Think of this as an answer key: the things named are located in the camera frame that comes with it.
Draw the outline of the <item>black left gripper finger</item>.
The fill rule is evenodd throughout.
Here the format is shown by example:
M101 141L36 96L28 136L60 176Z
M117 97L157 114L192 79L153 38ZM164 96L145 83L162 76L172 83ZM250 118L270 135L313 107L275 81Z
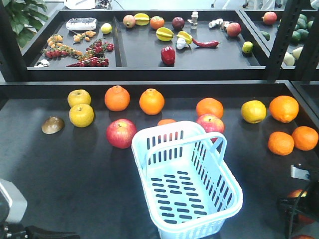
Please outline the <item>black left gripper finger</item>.
M41 229L35 226L25 228L29 239L79 239L80 236L74 232L55 232Z

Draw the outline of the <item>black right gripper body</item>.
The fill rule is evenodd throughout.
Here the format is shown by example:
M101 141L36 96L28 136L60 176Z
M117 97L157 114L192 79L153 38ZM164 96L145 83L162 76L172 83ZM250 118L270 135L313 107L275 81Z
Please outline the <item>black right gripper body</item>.
M309 225L319 221L319 185L310 184L304 191L305 197L279 198L277 204L287 214L294 210L296 223Z

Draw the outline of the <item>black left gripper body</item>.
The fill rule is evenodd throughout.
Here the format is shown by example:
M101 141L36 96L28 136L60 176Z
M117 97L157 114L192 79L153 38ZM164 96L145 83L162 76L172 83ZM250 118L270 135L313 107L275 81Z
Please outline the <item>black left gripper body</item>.
M20 223L2 223L0 225L0 239L26 239L27 232Z

